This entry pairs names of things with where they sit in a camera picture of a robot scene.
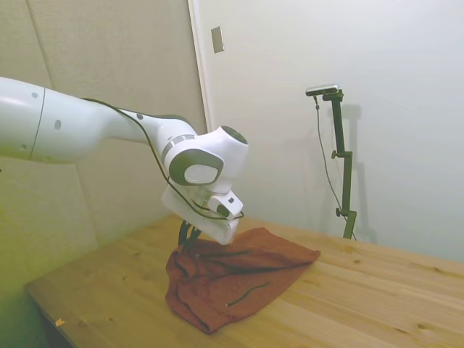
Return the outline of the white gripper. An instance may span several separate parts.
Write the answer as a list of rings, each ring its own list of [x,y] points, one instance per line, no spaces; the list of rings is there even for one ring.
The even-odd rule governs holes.
[[[178,246],[190,248],[201,233],[207,234],[220,244],[229,244],[236,236],[238,220],[213,220],[201,217],[188,207],[182,198],[170,187],[162,195],[162,203],[169,211],[184,219],[178,233]]]

